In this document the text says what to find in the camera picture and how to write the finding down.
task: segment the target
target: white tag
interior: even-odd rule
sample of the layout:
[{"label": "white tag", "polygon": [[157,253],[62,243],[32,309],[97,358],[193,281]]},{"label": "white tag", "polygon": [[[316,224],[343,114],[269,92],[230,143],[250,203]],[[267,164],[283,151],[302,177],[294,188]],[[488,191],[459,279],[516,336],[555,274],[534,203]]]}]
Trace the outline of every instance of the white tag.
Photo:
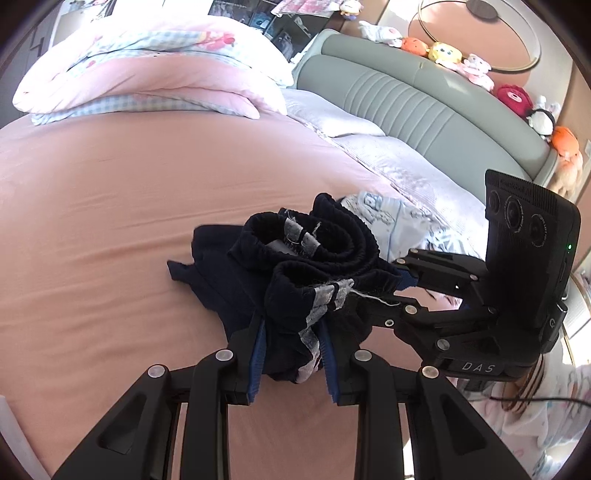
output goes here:
[{"label": "white tag", "polygon": [[288,254],[297,257],[295,252],[290,250],[289,247],[279,239],[273,240],[270,244],[267,244],[267,246],[276,252],[281,252],[282,254]]}]

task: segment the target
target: orange plush toy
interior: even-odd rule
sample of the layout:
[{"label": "orange plush toy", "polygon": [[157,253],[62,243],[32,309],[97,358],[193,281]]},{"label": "orange plush toy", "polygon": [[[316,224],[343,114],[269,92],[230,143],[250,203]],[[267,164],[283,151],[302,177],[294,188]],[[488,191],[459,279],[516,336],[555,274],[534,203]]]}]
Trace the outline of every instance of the orange plush toy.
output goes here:
[{"label": "orange plush toy", "polygon": [[426,57],[429,55],[429,47],[427,44],[418,38],[405,37],[402,39],[402,47],[400,50],[414,53],[420,57]]},{"label": "orange plush toy", "polygon": [[566,127],[556,127],[552,133],[552,146],[561,157],[572,156],[579,151],[577,137]]},{"label": "orange plush toy", "polygon": [[569,198],[583,176],[583,156],[579,151],[579,142],[568,128],[556,127],[552,134],[552,146],[559,158],[548,189]]}]

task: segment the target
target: comforter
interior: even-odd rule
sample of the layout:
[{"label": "comforter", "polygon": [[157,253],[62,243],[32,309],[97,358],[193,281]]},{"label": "comforter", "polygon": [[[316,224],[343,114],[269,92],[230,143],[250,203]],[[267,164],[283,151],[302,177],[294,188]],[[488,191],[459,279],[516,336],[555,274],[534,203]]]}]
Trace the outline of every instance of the comforter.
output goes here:
[{"label": "comforter", "polygon": [[225,17],[106,17],[50,49],[27,72],[14,106],[33,123],[116,111],[285,114],[293,84],[281,53]]}]

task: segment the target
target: stuffed toy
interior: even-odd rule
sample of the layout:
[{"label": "stuffed toy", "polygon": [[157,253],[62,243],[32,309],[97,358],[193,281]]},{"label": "stuffed toy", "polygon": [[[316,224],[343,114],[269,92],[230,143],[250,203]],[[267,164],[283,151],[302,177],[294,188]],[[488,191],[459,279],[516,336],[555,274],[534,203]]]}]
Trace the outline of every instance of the stuffed toy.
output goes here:
[{"label": "stuffed toy", "polygon": [[559,157],[548,189],[561,197],[570,198],[583,177],[583,156],[580,151],[571,157]]},{"label": "stuffed toy", "polygon": [[527,122],[544,140],[549,140],[556,127],[556,119],[560,115],[560,104],[553,102],[546,108],[546,97],[539,96]]},{"label": "stuffed toy", "polygon": [[566,127],[556,127],[551,141],[559,157],[548,188],[568,198],[574,193],[583,176],[583,156],[579,151],[579,141]]},{"label": "stuffed toy", "polygon": [[470,53],[463,63],[446,63],[444,66],[458,72],[475,85],[484,88],[487,92],[490,92],[495,87],[495,82],[487,75],[491,70],[491,66],[473,53]]},{"label": "stuffed toy", "polygon": [[392,27],[372,25],[365,20],[359,20],[361,36],[376,43],[385,43],[390,47],[402,46],[402,34]]},{"label": "stuffed toy", "polygon": [[429,47],[425,42],[419,40],[418,38],[403,38],[400,49],[418,55],[419,57],[426,57],[429,55]]},{"label": "stuffed toy", "polygon": [[340,4],[340,14],[345,20],[355,20],[363,10],[363,5],[358,0],[345,0]]},{"label": "stuffed toy", "polygon": [[462,61],[462,52],[447,43],[436,42],[429,49],[429,60],[447,68],[452,68]]},{"label": "stuffed toy", "polygon": [[517,85],[501,85],[496,97],[521,118],[526,118],[534,108],[530,96]]},{"label": "stuffed toy", "polygon": [[566,127],[556,127],[552,134],[552,146],[561,157],[572,157],[579,151],[579,141]]}]

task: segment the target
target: navy clothing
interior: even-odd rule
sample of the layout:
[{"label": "navy clothing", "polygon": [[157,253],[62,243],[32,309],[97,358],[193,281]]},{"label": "navy clothing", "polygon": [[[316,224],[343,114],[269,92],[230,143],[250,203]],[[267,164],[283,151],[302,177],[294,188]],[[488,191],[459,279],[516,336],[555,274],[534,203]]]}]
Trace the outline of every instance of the navy clothing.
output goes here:
[{"label": "navy clothing", "polygon": [[263,315],[263,373],[276,380],[301,382],[318,369],[315,328],[324,315],[358,341],[367,338],[371,325],[347,305],[352,290],[380,296],[416,285],[380,259],[370,230],[325,193],[309,215],[282,209],[253,215],[244,227],[200,226],[191,248],[193,265],[168,262],[173,280],[189,284],[218,313],[228,338],[255,312]]}]

